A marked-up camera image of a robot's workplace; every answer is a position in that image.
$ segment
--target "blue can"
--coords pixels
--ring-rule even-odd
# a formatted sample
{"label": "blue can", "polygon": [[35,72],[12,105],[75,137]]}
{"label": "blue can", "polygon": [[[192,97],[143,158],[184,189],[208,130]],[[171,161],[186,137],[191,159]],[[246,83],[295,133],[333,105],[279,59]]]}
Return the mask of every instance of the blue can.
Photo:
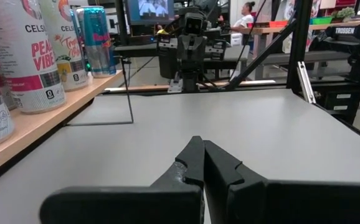
{"label": "blue can", "polygon": [[104,7],[78,7],[76,13],[93,77],[115,75],[115,60]]}

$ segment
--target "floor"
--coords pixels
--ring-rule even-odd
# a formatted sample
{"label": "floor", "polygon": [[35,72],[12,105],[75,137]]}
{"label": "floor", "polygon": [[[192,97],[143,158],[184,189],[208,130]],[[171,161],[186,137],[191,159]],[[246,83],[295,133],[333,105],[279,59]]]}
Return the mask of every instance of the floor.
{"label": "floor", "polygon": [[[168,79],[159,75],[159,60],[157,57],[140,57],[132,58],[131,65],[126,65],[126,74],[130,76],[130,86],[145,86],[145,85],[167,85]],[[349,70],[349,65],[345,61],[329,62],[328,67],[325,68],[326,73],[345,72]],[[277,82],[286,82],[287,72],[274,66],[267,66],[264,68],[264,77],[276,78]],[[254,80],[255,74],[252,72],[248,78]],[[324,79],[338,79],[339,77],[324,77]],[[118,80],[111,87],[124,86],[123,80]],[[357,113],[355,127],[360,129],[360,110]]]}

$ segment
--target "woman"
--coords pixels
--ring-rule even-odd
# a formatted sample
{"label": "woman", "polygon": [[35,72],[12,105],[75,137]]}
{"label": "woman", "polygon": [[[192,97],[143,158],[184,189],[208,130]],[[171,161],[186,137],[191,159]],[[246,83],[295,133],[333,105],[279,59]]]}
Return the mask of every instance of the woman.
{"label": "woman", "polygon": [[242,6],[241,14],[243,17],[231,27],[232,31],[239,32],[241,28],[246,28],[248,23],[253,23],[253,16],[250,13],[254,5],[255,2],[247,2]]}

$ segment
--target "plastic bin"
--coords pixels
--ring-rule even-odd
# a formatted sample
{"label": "plastic bin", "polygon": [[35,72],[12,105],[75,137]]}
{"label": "plastic bin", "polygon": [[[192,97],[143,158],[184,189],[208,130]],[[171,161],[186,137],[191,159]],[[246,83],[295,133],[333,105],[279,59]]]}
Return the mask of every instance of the plastic bin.
{"label": "plastic bin", "polygon": [[330,24],[332,21],[331,16],[313,18],[313,25],[322,25],[322,24]]}
{"label": "plastic bin", "polygon": [[285,27],[288,24],[288,21],[272,21],[269,22],[271,28]]}

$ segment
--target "screen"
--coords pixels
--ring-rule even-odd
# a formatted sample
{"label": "screen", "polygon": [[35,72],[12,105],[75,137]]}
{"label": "screen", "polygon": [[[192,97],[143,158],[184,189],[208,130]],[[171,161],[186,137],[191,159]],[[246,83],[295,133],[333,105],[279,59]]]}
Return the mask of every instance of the screen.
{"label": "screen", "polygon": [[127,0],[131,25],[169,24],[174,20],[173,0]]}

